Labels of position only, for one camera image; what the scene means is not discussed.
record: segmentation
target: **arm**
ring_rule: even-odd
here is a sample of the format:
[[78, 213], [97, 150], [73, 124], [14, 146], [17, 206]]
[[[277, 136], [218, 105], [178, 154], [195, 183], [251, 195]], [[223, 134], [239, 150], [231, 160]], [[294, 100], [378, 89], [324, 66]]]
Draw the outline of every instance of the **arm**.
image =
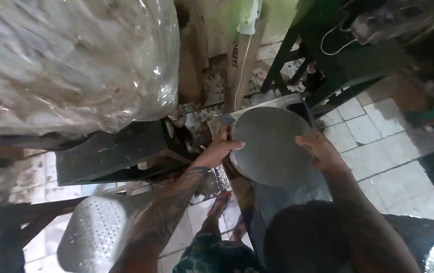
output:
[[244, 146], [241, 141], [227, 141], [222, 130], [212, 144], [182, 176], [161, 190], [137, 222], [130, 243], [111, 272], [157, 272], [160, 253], [187, 209], [198, 185], [208, 171], [221, 164], [231, 150]]
[[420, 272], [399, 234], [368, 201], [339, 152], [321, 133], [296, 137], [314, 156], [333, 201], [341, 212], [353, 265], [361, 272]]

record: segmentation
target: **clear plastic wrap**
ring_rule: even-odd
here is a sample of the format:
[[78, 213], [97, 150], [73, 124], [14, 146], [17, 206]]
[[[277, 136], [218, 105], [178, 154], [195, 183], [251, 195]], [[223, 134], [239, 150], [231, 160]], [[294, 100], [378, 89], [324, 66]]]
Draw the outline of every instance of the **clear plastic wrap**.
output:
[[0, 134], [115, 133], [177, 104], [171, 0], [0, 0]]

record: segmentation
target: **foot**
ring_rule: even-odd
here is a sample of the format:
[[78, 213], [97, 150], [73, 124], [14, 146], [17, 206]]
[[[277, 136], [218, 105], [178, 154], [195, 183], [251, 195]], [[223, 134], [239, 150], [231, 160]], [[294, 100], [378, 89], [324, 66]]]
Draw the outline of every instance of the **foot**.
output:
[[215, 202], [212, 205], [212, 208], [210, 208], [209, 213], [207, 214], [208, 217], [215, 217], [218, 219], [222, 213], [224, 212], [225, 207], [227, 206], [227, 203], [231, 199], [231, 193], [228, 191], [221, 192], [216, 198]]
[[244, 218], [242, 217], [241, 214], [232, 232], [231, 241], [240, 242], [242, 240], [242, 237], [244, 237], [244, 235], [246, 234], [246, 232], [247, 232], [247, 228], [246, 225], [244, 224]]

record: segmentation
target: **round metal disc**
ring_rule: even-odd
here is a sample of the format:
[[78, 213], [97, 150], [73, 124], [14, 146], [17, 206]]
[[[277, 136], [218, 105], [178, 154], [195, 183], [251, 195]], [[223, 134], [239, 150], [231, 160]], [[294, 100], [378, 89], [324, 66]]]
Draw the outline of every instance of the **round metal disc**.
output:
[[310, 125], [291, 111], [257, 107], [242, 114], [232, 127], [233, 140], [246, 145], [231, 152], [231, 161], [245, 177], [269, 186], [291, 186], [307, 179], [312, 157], [295, 143]]

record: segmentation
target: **metal colander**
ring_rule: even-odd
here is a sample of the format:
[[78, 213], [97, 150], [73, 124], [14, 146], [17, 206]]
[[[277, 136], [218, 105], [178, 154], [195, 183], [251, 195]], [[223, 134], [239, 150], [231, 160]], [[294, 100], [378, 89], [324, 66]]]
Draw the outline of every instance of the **metal colander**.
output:
[[144, 192], [87, 197], [75, 208], [57, 248], [61, 268], [74, 273], [109, 272], [152, 196], [152, 192]]

